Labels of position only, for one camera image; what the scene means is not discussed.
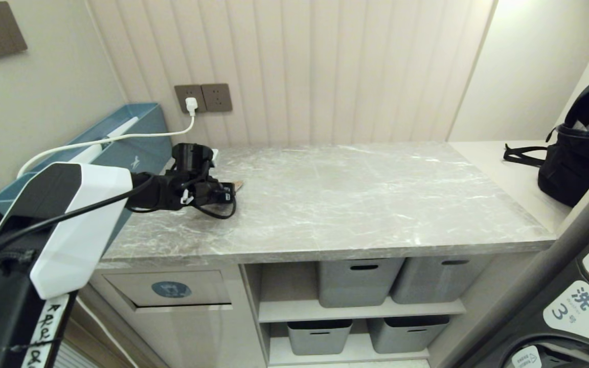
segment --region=blue storage box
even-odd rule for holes
[[[133,117],[138,117],[137,123],[126,130],[124,134],[167,132],[163,111],[157,103],[133,103],[122,106],[119,110],[108,115],[108,117],[97,124],[94,124],[94,126],[67,144],[77,144],[105,138],[115,128],[118,128]],[[60,151],[40,161],[28,173],[0,191],[0,212],[6,214],[19,195],[19,192],[22,191],[26,183],[35,174],[42,171],[42,169],[51,163],[70,161],[86,149],[88,147]],[[91,164],[128,168],[132,172],[160,174],[170,158],[171,142],[169,137],[138,137],[120,140],[106,145],[103,151],[91,161]],[[108,242],[109,245],[130,216],[131,212],[124,210]]]

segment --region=gray storage bin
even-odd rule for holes
[[[320,305],[337,308],[383,304],[403,262],[403,258],[319,262]]]
[[[426,349],[449,324],[449,316],[390,317],[367,320],[374,351],[379,354]]]
[[[400,304],[455,301],[488,266],[493,255],[408,258],[392,288]]]
[[[353,321],[288,322],[288,337],[295,355],[340,354],[349,337]]]

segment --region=marble countertop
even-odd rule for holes
[[[220,181],[244,181],[231,219],[134,214],[99,267],[498,254],[556,239],[445,143],[224,149],[217,165]]]

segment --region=cabinet drawer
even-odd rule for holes
[[[231,303],[219,271],[103,275],[137,307]]]

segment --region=black backpack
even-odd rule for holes
[[[559,202],[574,207],[589,189],[589,86],[572,105],[565,123],[547,136],[558,132],[558,141],[549,147],[511,149],[506,145],[507,161],[540,167],[538,186]],[[526,156],[530,151],[547,150],[547,159]]]

